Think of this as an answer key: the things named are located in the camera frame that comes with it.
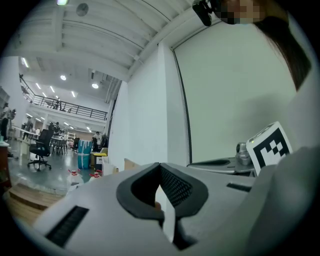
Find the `white ceiling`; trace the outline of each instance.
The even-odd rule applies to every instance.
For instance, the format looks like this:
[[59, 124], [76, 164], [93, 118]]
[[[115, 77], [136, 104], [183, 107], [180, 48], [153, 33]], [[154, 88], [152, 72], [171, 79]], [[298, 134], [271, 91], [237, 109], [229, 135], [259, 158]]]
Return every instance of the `white ceiling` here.
[[[44, 0], [22, 22], [4, 55], [25, 57], [30, 69], [24, 75], [30, 81], [58, 87], [57, 77], [66, 73], [79, 93], [91, 89], [90, 69], [127, 82], [168, 35], [175, 36], [173, 44], [205, 28], [192, 2], [70, 0], [57, 6], [56, 0]], [[89, 6], [85, 16], [76, 13], [81, 3]], [[93, 90], [88, 93], [103, 98]]]
[[[86, 97], [105, 101], [110, 86], [117, 89], [110, 99], [115, 100], [118, 95], [121, 81], [110, 75], [57, 59], [28, 57], [26, 61], [29, 68], [22, 64], [21, 59], [19, 60], [19, 72], [23, 74], [23, 79], [36, 95], [42, 96], [44, 93], [49, 98], [55, 99], [58, 96], [62, 101], [70, 102], [73, 91], [75, 94], [80, 93]], [[62, 80], [61, 75], [66, 76], [66, 80]], [[94, 89], [92, 84], [97, 84], [98, 89]]]

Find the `wooden step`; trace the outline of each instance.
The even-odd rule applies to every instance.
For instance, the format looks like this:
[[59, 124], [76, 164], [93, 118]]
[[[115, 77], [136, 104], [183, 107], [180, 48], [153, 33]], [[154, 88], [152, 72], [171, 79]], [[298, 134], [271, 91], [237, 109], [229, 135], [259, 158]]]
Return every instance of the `wooden step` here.
[[34, 224], [38, 216], [43, 212], [42, 210], [25, 205], [12, 197], [9, 197], [5, 202], [12, 216], [25, 221], [30, 226]]
[[42, 211], [63, 197], [61, 195], [39, 191], [19, 183], [9, 189], [9, 194], [11, 198], [20, 203]]

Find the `hair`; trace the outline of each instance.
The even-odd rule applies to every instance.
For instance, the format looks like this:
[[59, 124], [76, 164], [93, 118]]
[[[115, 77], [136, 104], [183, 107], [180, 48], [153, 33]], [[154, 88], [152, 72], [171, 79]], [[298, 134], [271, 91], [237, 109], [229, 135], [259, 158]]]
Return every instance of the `hair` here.
[[269, 16], [254, 25], [279, 49], [298, 91], [311, 69], [311, 62], [291, 34], [289, 24], [280, 18]]

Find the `blue container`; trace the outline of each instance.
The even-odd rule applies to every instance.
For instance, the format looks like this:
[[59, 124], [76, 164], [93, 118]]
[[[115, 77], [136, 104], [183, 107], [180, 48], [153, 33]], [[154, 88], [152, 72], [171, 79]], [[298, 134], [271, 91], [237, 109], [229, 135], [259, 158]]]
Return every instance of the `blue container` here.
[[78, 168], [90, 168], [90, 152], [92, 148], [92, 141], [80, 140], [78, 144]]

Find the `cardboard box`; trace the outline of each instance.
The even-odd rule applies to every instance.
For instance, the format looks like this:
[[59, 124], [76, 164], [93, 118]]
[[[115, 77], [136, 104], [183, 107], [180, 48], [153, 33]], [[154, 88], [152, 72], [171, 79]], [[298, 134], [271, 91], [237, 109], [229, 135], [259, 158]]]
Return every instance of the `cardboard box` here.
[[132, 162], [131, 160], [125, 158], [124, 159], [124, 170], [132, 170], [136, 167], [139, 167], [140, 165], [135, 163], [135, 162]]
[[91, 152], [91, 153], [90, 153], [90, 165], [91, 165], [91, 168], [94, 168], [94, 167], [95, 167], [95, 157], [94, 157], [94, 153], [95, 153], [95, 152]]
[[101, 148], [100, 153], [105, 153], [108, 156], [108, 148], [107, 147]]

